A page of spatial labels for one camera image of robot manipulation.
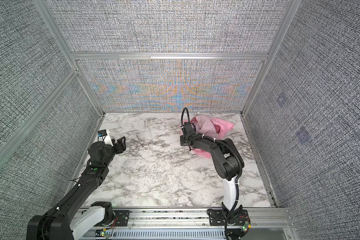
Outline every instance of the fabric wall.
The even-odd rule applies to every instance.
[[[79,60],[106,112],[240,111],[260,60]]]
[[[268,52],[289,0],[47,0],[72,51]]]
[[[360,1],[302,1],[246,118],[300,238],[360,239]]]
[[[0,232],[6,239],[25,239],[28,221],[64,196],[98,119],[74,78],[0,170]]]
[[[31,0],[0,1],[0,149],[70,70]],[[73,79],[0,170],[0,239],[64,195],[98,118]]]
[[[0,148],[71,67],[31,0],[0,0]]]
[[[73,52],[268,53],[289,0],[47,3]],[[79,64],[108,112],[240,111],[261,61]]]

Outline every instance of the wire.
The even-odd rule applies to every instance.
[[[182,128],[184,127],[183,124],[183,117],[184,117],[184,112],[187,111],[187,117],[188,117],[188,122],[190,122],[191,120],[189,119],[189,112],[188,112],[188,108],[183,108],[183,112],[181,113],[181,126]]]
[[[225,238],[228,240],[228,235],[227,235],[227,225],[228,225],[228,221],[229,221],[229,218],[231,217],[233,211],[235,210],[236,208],[236,205],[237,205],[237,202],[239,201],[239,185],[238,184],[235,184],[236,186],[236,199],[235,199],[235,203],[233,204],[231,210],[229,211],[229,213],[227,214],[227,219],[225,220],[225,224],[224,224],[224,233],[225,233]]]
[[[204,138],[204,139],[208,139],[208,140],[213,141],[213,138],[212,138],[212,137],[209,137],[209,136],[204,136],[204,137],[202,137],[202,136],[199,135],[199,136],[196,136],[196,137],[194,137],[194,138],[191,138],[191,139],[187,140],[187,142],[192,142],[192,141],[194,141],[194,140],[196,140],[196,139],[200,139],[200,138]],[[239,157],[235,154],[235,152],[228,146],[228,144],[226,144],[226,143],[225,143],[224,141],[222,141],[222,140],[215,140],[215,142],[220,143],[221,145],[225,146],[225,147],[228,149],[228,151],[230,152],[230,154],[235,157],[235,159],[236,159],[236,161],[237,161],[237,163],[238,163],[238,165],[239,165],[239,173],[237,174],[237,177],[236,177],[236,179],[235,179],[235,183],[238,183],[239,178],[241,177],[241,175],[242,175],[242,173],[243,173],[243,167],[244,167],[244,165],[242,165],[242,163],[241,163],[241,161],[240,161],[240,158],[239,158]]]
[[[248,220],[248,222],[251,223],[251,220],[250,220],[250,218],[249,218],[247,215],[243,215],[243,216],[240,216],[240,217],[246,217],[247,220]]]
[[[115,228],[115,225],[116,225],[116,221],[118,220],[119,218],[116,217],[113,224],[112,224],[112,233],[110,234],[110,236],[113,238],[113,229]]]
[[[44,224],[48,221],[48,219],[49,219],[53,214],[49,215],[49,216],[47,217],[47,219],[43,222],[43,225],[41,226],[41,236],[43,237],[43,240],[45,240],[44,235],[46,235],[47,233],[49,233],[49,232],[43,233]]]

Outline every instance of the pink towel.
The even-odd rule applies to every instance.
[[[235,126],[233,123],[223,119],[211,118],[205,115],[196,115],[191,119],[191,122],[196,126],[196,133],[205,134],[206,136],[216,139],[222,139],[225,134]],[[209,152],[201,149],[194,149],[193,152],[203,157],[211,157]]]

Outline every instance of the marble tabletop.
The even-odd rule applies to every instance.
[[[198,156],[188,147],[180,146],[180,115],[106,114],[100,129],[110,129],[115,139],[125,136],[127,150],[115,156],[106,179],[84,205],[108,201],[113,206],[220,207],[222,179],[211,158]],[[270,207],[240,115],[206,115],[235,124],[226,137],[235,143],[245,163],[239,181],[241,204],[244,207]]]

